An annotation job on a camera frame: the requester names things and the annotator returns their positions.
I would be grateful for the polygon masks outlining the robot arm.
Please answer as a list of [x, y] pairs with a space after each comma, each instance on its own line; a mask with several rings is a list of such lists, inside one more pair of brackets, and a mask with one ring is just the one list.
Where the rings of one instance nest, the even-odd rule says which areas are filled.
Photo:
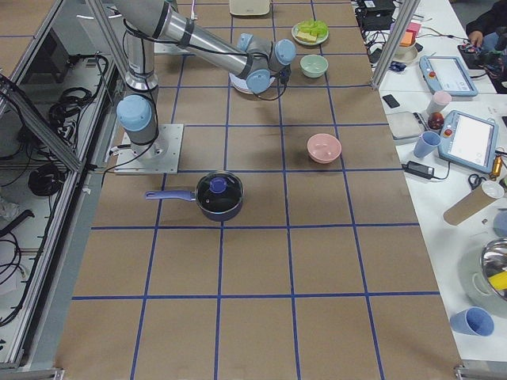
[[156, 96], [158, 79], [154, 72], [156, 43], [198, 55], [245, 81], [253, 94], [265, 92], [274, 78], [287, 84], [295, 45], [287, 39], [271, 42], [243, 33], [232, 46], [179, 14], [169, 1], [116, 1], [126, 29], [128, 94], [116, 107], [135, 157], [157, 158], [168, 144], [160, 137]]

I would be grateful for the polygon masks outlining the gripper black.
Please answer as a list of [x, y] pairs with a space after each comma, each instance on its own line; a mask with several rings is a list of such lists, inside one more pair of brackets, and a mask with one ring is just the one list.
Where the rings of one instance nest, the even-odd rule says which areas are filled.
[[291, 74], [291, 67], [285, 66], [275, 74], [272, 74], [271, 77], [275, 78], [280, 84], [288, 84]]

